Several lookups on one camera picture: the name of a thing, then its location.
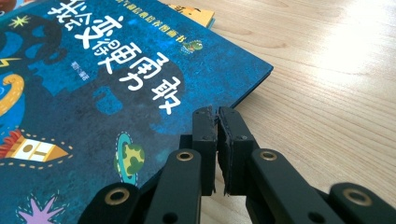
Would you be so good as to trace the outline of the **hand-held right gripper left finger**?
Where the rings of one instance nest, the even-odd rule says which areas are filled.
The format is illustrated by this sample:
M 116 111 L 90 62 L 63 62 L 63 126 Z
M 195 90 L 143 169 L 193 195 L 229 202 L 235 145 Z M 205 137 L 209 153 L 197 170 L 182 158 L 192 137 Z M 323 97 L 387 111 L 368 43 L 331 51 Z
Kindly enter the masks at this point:
M 202 194 L 215 191 L 217 131 L 212 107 L 202 107 L 192 114 L 192 148 L 200 153 Z

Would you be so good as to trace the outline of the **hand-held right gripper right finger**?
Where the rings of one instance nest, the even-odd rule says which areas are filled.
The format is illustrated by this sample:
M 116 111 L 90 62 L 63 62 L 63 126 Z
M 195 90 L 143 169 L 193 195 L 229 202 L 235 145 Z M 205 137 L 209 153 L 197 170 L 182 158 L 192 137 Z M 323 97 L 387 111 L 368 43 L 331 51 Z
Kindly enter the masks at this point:
M 224 193 L 245 195 L 248 190 L 246 162 L 258 144 L 240 113 L 222 106 L 218 113 L 218 162 Z

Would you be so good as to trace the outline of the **light blue monster picture book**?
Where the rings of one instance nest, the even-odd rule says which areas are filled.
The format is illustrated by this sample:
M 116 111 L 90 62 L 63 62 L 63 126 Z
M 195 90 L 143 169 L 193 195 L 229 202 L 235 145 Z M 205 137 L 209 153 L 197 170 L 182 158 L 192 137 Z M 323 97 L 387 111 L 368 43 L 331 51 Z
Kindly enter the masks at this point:
M 0 0 L 0 17 L 4 16 L 10 11 L 27 4 L 33 3 L 35 0 Z M 215 12 L 212 10 L 200 9 L 196 7 L 186 7 L 166 3 L 167 6 L 177 11 L 178 13 L 188 17 L 189 19 L 210 28 L 215 21 Z

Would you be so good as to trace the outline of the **dark blue picture book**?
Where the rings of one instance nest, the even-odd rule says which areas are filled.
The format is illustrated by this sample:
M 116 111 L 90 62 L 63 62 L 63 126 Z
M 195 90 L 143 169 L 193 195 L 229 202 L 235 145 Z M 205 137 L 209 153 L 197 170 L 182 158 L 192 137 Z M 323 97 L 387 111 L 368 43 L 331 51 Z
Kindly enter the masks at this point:
M 0 0 L 0 224 L 77 224 L 271 70 L 158 0 Z

